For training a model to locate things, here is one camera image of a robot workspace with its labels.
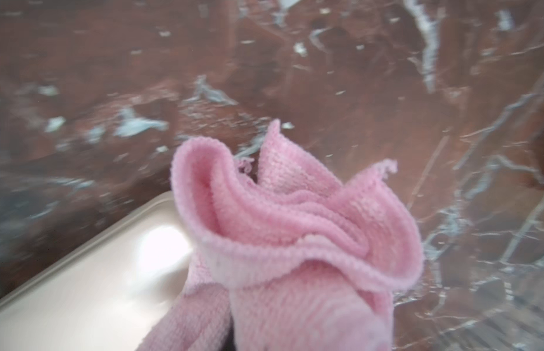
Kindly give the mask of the pink microfibre cloth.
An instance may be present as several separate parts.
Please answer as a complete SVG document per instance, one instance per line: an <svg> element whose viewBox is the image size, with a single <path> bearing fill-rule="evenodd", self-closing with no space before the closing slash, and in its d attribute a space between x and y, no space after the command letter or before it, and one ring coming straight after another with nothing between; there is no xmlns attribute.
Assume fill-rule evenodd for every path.
<svg viewBox="0 0 544 351"><path fill-rule="evenodd" d="M194 137L170 184L193 244L184 288L141 350L390 350L397 291L420 278L417 224L385 179L342 182L279 121L252 161Z"/></svg>

